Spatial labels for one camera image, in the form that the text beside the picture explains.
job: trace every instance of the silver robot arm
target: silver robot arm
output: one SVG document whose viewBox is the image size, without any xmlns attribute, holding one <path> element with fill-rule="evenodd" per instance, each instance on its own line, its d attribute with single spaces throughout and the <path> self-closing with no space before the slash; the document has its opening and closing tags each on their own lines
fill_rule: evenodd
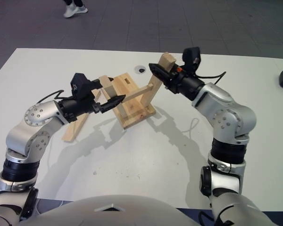
<svg viewBox="0 0 283 226">
<path fill-rule="evenodd" d="M 89 81 L 80 73 L 74 75 L 71 86 L 71 97 L 59 97 L 59 102 L 38 102 L 9 132 L 6 160 L 0 173 L 0 226 L 17 225 L 20 219 L 30 217 L 38 194 L 34 188 L 37 169 L 52 135 L 63 125 L 76 121 L 77 116 L 104 113 L 125 97 L 113 97 L 103 105 L 96 103 L 91 90 L 101 88 L 100 81 Z"/>
<path fill-rule="evenodd" d="M 256 125 L 254 112 L 236 103 L 216 84 L 205 84 L 200 80 L 205 77 L 195 73 L 201 62 L 198 47 L 185 49 L 183 61 L 185 65 L 174 65 L 169 73 L 158 64 L 149 64 L 149 67 L 166 89 L 191 100 L 192 106 L 213 127 L 212 149 L 208 154 L 208 166 L 201 169 L 200 191 L 211 201 L 215 225 L 275 225 L 241 195 L 246 165 L 244 155 L 249 132 Z M 223 75 L 206 78 L 221 78 Z"/>
</svg>

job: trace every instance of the wooden block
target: wooden block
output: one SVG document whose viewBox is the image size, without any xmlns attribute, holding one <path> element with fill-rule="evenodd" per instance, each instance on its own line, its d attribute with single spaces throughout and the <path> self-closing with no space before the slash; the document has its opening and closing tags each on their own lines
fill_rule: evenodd
<svg viewBox="0 0 283 226">
<path fill-rule="evenodd" d="M 153 84 L 151 83 L 151 84 L 149 84 L 149 85 L 146 85 L 146 86 L 144 86 L 144 87 L 141 87 L 141 88 L 139 88 L 139 89 L 137 89 L 137 90 L 135 90 L 135 91 L 133 91 L 133 92 L 127 94 L 126 97 L 125 97 L 124 100 L 123 100 L 123 103 L 126 102 L 126 101 L 128 101 L 128 100 L 131 100 L 131 99 L 133 99 L 133 98 L 136 98 L 137 96 L 139 96 L 139 95 L 141 95 L 141 94 L 144 94 L 144 93 L 146 93 L 146 92 L 152 90 L 152 88 L 153 88 Z"/>
<path fill-rule="evenodd" d="M 92 90 L 92 93 L 95 96 L 94 101 L 97 101 L 100 97 L 100 90 L 94 89 L 94 90 Z M 66 131 L 65 131 L 65 133 L 62 137 L 62 140 L 67 141 L 67 142 L 73 142 L 73 140 L 79 134 L 79 132 L 80 132 L 82 126 L 84 125 L 85 121 L 87 120 L 88 115 L 89 115 L 89 113 L 81 114 L 80 116 L 77 117 L 76 121 L 72 121 L 68 125 L 68 127 L 67 127 L 67 129 L 66 129 Z"/>
<path fill-rule="evenodd" d="M 160 57 L 160 60 L 158 64 L 162 66 L 167 72 L 169 72 L 173 65 L 175 64 L 176 59 L 169 53 L 163 53 Z M 159 90 L 162 81 L 160 81 L 158 78 L 156 78 L 154 75 L 152 75 L 149 84 L 153 84 L 153 88 L 150 92 L 144 93 L 141 97 L 141 104 L 146 107 L 148 106 L 152 99 L 154 98 L 155 94 Z"/>
<path fill-rule="evenodd" d="M 112 82 L 110 81 L 110 79 L 106 75 L 103 75 L 103 76 L 100 77 L 100 83 L 109 96 L 109 98 L 106 97 L 107 100 L 109 100 L 111 97 L 117 96 L 117 92 L 115 91 L 115 88 L 113 87 Z M 116 106 L 116 108 L 119 110 L 122 117 L 127 117 L 127 113 L 126 113 L 122 103 L 120 103 L 118 106 Z"/>
<path fill-rule="evenodd" d="M 127 95 L 139 90 L 138 86 L 128 73 L 115 77 L 112 81 L 112 84 L 118 95 Z M 106 98 L 110 98 L 104 89 L 102 89 L 102 92 Z M 144 107 L 140 103 L 140 100 L 141 95 L 123 103 L 123 107 L 128 115 L 127 117 L 122 117 L 119 110 L 117 108 L 113 108 L 115 115 L 124 129 L 133 126 L 155 114 L 155 109 L 152 105 Z"/>
</svg>

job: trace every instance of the wooden beam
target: wooden beam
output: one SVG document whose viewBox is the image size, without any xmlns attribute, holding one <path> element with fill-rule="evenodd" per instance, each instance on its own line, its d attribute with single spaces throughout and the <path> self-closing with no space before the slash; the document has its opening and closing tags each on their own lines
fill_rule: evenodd
<svg viewBox="0 0 283 226">
<path fill-rule="evenodd" d="M 139 88 L 139 89 L 137 89 L 133 92 L 130 92 L 129 94 L 126 94 L 126 97 L 124 98 L 123 103 L 127 102 L 128 100 L 131 100 L 133 98 L 136 98 L 141 94 L 144 94 L 144 93 L 152 90 L 152 88 L 153 88 L 153 84 L 151 83 L 151 84 L 146 85 L 144 87 L 141 87 L 141 88 Z"/>
<path fill-rule="evenodd" d="M 94 94 L 95 98 L 94 98 L 94 101 L 97 101 L 100 97 L 100 90 L 99 89 L 94 89 L 92 90 L 92 93 Z M 63 137 L 62 137 L 62 140 L 64 141 L 67 141 L 67 142 L 73 142 L 74 139 L 76 138 L 76 136 L 79 134 L 82 126 L 84 125 L 85 121 L 87 120 L 88 118 L 88 115 L 89 113 L 84 113 L 84 114 L 81 114 L 80 116 L 77 117 L 77 120 L 76 121 L 72 121 Z"/>
<path fill-rule="evenodd" d="M 160 58 L 158 64 L 160 66 L 162 66 L 167 72 L 169 72 L 172 69 L 173 65 L 175 64 L 175 61 L 176 61 L 176 59 L 171 54 L 163 53 L 161 55 L 161 58 Z M 151 83 L 153 84 L 152 90 L 144 93 L 141 97 L 141 104 L 144 107 L 147 107 L 151 103 L 155 94 L 159 90 L 159 88 L 162 84 L 162 81 L 160 81 L 158 78 L 156 78 L 154 75 L 152 75 L 152 77 L 149 81 L 149 84 L 151 84 Z"/>
<path fill-rule="evenodd" d="M 130 96 L 136 90 L 139 90 L 138 86 L 128 73 L 121 74 L 115 77 L 112 83 L 118 95 Z M 104 89 L 102 89 L 102 93 L 107 99 L 110 98 Z M 139 123 L 140 121 L 155 114 L 155 109 L 152 105 L 144 107 L 140 103 L 141 97 L 142 96 L 139 95 L 135 98 L 126 101 L 125 103 L 122 103 L 124 109 L 126 110 L 127 117 L 122 117 L 119 110 L 116 107 L 113 108 L 117 119 L 119 120 L 121 126 L 124 129 L 133 126 Z"/>
<path fill-rule="evenodd" d="M 115 88 L 113 87 L 112 82 L 109 80 L 109 78 L 106 75 L 103 75 L 100 77 L 100 83 L 103 86 L 104 90 L 108 94 L 109 98 L 106 97 L 107 100 L 109 100 L 112 97 L 117 96 L 117 92 Z M 119 110 L 119 113 L 122 115 L 122 117 L 127 117 L 127 113 L 123 107 L 123 104 L 120 103 L 116 108 Z"/>
</svg>

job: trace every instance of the black cable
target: black cable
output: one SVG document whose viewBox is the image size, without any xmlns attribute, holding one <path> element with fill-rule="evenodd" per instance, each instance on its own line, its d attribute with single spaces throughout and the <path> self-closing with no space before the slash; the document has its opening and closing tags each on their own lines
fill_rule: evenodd
<svg viewBox="0 0 283 226">
<path fill-rule="evenodd" d="M 210 221 L 214 221 L 214 218 L 212 218 L 211 216 L 209 216 L 207 213 L 200 211 L 198 214 L 198 221 L 200 223 L 201 226 L 205 226 L 203 220 L 202 220 L 202 215 L 205 216 L 207 219 L 209 219 Z"/>
<path fill-rule="evenodd" d="M 222 79 L 222 77 L 225 75 L 225 73 L 226 73 L 226 72 L 223 72 L 223 73 L 220 75 L 219 79 L 217 79 L 217 81 L 214 83 L 215 85 L 220 81 L 220 79 Z"/>
<path fill-rule="evenodd" d="M 196 75 L 196 78 L 199 78 L 199 79 L 217 79 L 217 78 L 222 78 L 224 75 L 225 75 L 226 72 L 223 72 L 222 74 L 220 75 L 217 75 L 217 76 L 208 76 L 208 77 L 203 77 L 203 76 L 198 76 Z"/>
<path fill-rule="evenodd" d="M 64 98 L 66 98 L 66 97 L 59 97 L 59 95 L 60 95 L 61 93 L 63 93 L 63 92 L 64 92 L 64 90 L 62 90 L 62 89 L 61 89 L 61 90 L 58 90 L 58 91 L 56 91 L 56 92 L 53 92 L 53 93 L 47 95 L 46 97 L 42 98 L 41 100 L 39 100 L 39 101 L 37 102 L 37 104 L 41 103 L 43 100 L 45 100 L 45 99 L 51 97 L 52 95 L 55 95 L 56 93 L 57 93 L 57 95 L 56 95 L 56 97 L 55 97 L 54 99 L 64 99 Z"/>
</svg>

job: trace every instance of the shoe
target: shoe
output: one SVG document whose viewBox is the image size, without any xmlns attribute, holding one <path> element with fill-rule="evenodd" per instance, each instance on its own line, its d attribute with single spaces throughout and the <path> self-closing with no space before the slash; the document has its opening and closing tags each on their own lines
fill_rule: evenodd
<svg viewBox="0 0 283 226">
<path fill-rule="evenodd" d="M 87 13 L 88 9 L 85 6 L 82 7 L 76 7 L 75 13 Z"/>
<path fill-rule="evenodd" d="M 64 13 L 65 18 L 70 18 L 75 14 L 76 6 L 74 3 L 71 3 L 69 6 L 66 6 L 66 12 Z"/>
</svg>

